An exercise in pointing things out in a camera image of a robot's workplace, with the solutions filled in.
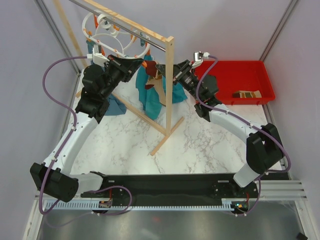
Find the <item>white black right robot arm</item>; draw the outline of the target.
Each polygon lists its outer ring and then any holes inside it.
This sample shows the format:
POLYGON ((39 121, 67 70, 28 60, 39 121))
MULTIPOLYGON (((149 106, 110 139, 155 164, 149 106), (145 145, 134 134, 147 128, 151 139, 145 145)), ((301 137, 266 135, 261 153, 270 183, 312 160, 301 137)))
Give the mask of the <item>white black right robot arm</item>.
POLYGON ((182 87, 197 101, 195 111, 200 118, 228 130, 246 145, 246 163, 233 175, 228 185, 229 193, 240 197, 247 191, 247 185, 270 171, 285 157, 278 129, 268 123, 259 125, 237 115, 216 98, 216 78, 206 71, 202 77, 193 72, 189 60, 173 65, 173 82, 182 87))

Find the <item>teal cloth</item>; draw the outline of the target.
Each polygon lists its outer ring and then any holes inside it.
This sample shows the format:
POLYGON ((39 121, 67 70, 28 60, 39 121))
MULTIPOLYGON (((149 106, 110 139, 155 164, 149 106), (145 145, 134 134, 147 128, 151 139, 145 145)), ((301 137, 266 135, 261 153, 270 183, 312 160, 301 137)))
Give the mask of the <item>teal cloth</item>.
MULTIPOLYGON (((142 103, 142 109, 145 114, 152 120, 156 120, 160 115, 162 107, 166 104, 161 103, 160 95, 156 90, 156 86, 148 81, 152 81, 157 73, 155 67, 156 62, 153 57, 148 53, 144 56, 146 67, 141 65, 137 72, 135 80, 135 88, 138 90, 138 100, 142 103)), ((160 83, 160 87, 163 90, 164 98, 166 96, 166 79, 161 74, 157 75, 156 82, 160 83)), ((180 83, 173 85, 172 88, 172 103, 177 104, 187 100, 187 96, 180 83)))

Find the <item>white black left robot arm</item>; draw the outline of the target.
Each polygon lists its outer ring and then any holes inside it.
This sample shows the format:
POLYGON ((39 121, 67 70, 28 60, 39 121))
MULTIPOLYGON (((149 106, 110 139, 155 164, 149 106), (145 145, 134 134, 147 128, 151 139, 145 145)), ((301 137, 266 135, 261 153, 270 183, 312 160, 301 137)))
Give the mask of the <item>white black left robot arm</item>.
POLYGON ((130 81, 143 61, 109 55, 102 65, 92 64, 84 69, 81 97, 70 111, 73 122, 43 163, 34 163, 30 168, 39 198, 46 194, 67 203, 84 192, 93 191, 98 197, 109 193, 109 184, 100 173, 72 175, 71 169, 83 144, 105 116, 109 95, 119 83, 130 81))

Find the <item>white round clip hanger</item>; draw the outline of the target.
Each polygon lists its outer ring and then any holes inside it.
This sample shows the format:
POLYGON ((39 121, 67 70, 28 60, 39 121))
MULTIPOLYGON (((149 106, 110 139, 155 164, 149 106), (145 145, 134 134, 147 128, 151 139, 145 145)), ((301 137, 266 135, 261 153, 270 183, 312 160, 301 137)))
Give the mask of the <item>white round clip hanger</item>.
POLYGON ((95 28, 93 13, 88 13, 84 17, 81 29, 86 40, 100 45, 103 48, 105 57, 112 54, 124 59, 143 59, 148 50, 150 50, 151 45, 148 48, 141 47, 139 38, 135 42, 131 42, 132 34, 104 20, 103 17, 105 17, 104 14, 97 16, 97 29, 95 28))

